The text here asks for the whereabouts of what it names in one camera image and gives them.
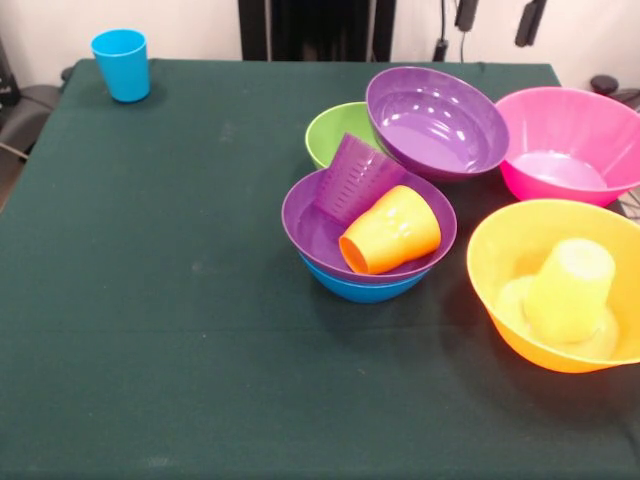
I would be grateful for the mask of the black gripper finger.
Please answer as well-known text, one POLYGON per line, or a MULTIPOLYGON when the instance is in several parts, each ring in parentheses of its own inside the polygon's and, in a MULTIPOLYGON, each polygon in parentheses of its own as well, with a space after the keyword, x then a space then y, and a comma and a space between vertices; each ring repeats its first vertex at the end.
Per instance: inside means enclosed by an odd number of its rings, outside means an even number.
POLYGON ((474 25, 478 0, 458 0, 454 25, 460 31, 470 31, 474 25))
POLYGON ((546 4, 546 0, 531 0, 524 6, 514 40, 516 46, 534 44, 546 4))

